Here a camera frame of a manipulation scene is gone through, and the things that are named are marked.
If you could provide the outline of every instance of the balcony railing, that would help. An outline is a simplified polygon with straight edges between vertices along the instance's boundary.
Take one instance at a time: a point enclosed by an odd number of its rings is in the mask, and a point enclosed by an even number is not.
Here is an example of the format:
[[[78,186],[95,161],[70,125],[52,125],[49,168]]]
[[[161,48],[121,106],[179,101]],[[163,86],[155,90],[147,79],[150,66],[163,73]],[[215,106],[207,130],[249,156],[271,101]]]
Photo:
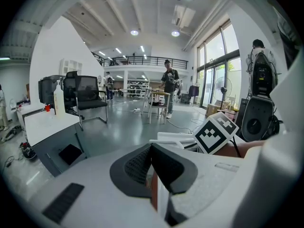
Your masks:
[[[92,52],[101,66],[122,66],[122,65],[150,65],[150,66],[164,66],[166,59],[171,62],[173,68],[187,69],[188,61],[167,58],[167,57],[115,57],[112,59],[104,59]]]

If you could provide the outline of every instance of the white column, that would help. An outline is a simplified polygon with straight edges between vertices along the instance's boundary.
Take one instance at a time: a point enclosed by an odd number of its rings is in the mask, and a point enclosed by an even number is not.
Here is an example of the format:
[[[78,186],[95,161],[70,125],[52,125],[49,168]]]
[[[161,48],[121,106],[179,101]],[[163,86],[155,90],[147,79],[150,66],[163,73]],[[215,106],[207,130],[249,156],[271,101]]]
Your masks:
[[[127,89],[128,88],[128,70],[124,71],[124,76],[123,76],[123,89]],[[123,96],[127,97],[127,91],[123,92]]]

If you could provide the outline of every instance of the computer monitor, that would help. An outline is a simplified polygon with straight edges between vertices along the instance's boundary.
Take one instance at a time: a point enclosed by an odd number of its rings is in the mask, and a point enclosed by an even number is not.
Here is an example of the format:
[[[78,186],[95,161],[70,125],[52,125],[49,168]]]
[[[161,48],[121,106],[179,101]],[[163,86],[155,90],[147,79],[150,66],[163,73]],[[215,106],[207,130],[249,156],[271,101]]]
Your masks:
[[[60,85],[62,89],[63,85],[62,75],[51,75],[41,79],[38,82],[39,99],[41,103],[46,105],[54,105],[54,91],[56,90],[57,80],[60,80]]]

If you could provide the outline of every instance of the man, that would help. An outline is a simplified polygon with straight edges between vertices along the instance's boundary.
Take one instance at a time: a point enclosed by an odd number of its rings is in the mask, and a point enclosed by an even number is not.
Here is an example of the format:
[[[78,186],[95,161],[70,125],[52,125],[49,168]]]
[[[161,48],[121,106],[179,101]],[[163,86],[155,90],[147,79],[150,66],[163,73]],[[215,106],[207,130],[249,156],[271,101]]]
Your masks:
[[[262,52],[268,59],[268,61],[274,66],[274,68],[276,69],[276,61],[274,58],[273,53],[271,52],[271,50],[266,49],[264,46],[264,43],[259,40],[259,39],[255,39],[252,42],[252,50],[251,53],[248,54],[247,58],[246,58],[246,63],[247,63],[247,72],[251,72],[252,70],[252,66],[254,64],[254,61],[256,59],[256,56]]]
[[[106,99],[107,101],[113,100],[113,77],[110,75],[110,72],[106,72],[105,77],[105,88],[106,88]]]
[[[8,130],[8,117],[6,116],[6,103],[5,103],[5,97],[4,97],[4,92],[2,90],[2,87],[0,85],[0,131]]]
[[[165,85],[165,93],[170,94],[169,99],[169,106],[168,106],[168,113],[167,113],[167,119],[170,119],[172,117],[173,112],[173,95],[175,90],[175,84],[179,80],[179,74],[176,70],[172,69],[170,61],[165,61],[165,67],[167,71],[163,74],[160,88]],[[168,103],[168,96],[165,96],[165,105]]]

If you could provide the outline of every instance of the glass door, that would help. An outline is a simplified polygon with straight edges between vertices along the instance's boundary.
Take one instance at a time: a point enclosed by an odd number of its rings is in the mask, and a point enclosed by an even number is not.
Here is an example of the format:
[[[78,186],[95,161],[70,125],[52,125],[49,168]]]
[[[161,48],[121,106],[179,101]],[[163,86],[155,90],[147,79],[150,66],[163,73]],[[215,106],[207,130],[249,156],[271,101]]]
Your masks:
[[[205,84],[204,99],[202,104],[203,108],[207,108],[211,100],[212,88],[213,88],[212,87],[213,74],[214,74],[214,68],[210,68],[206,70],[206,84]]]
[[[198,80],[197,82],[199,83],[199,96],[198,100],[196,101],[196,105],[200,106],[201,98],[203,95],[203,87],[204,87],[204,70],[201,70],[198,72]]]
[[[215,67],[215,80],[214,80],[214,91],[212,97],[212,104],[216,101],[222,101],[223,94],[221,92],[221,87],[224,87],[225,83],[225,64]]]

